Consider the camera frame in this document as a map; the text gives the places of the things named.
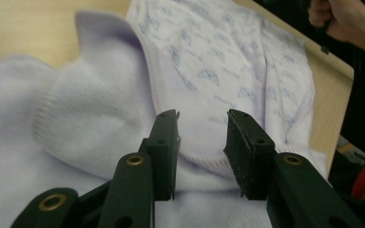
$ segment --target baby clothing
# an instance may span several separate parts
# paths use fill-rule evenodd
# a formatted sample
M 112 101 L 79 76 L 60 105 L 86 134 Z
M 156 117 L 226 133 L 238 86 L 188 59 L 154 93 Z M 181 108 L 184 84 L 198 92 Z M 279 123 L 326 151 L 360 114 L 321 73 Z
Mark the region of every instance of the baby clothing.
M 0 62 L 0 227 L 49 188 L 82 195 L 111 179 L 169 109 L 182 144 L 176 199 L 157 202 L 157 227 L 271 226 L 265 201 L 240 198 L 223 153 L 230 108 L 326 176 L 309 148 L 312 72 L 289 32 L 229 0 L 132 1 L 126 20 L 97 10 L 75 20 L 77 60 Z

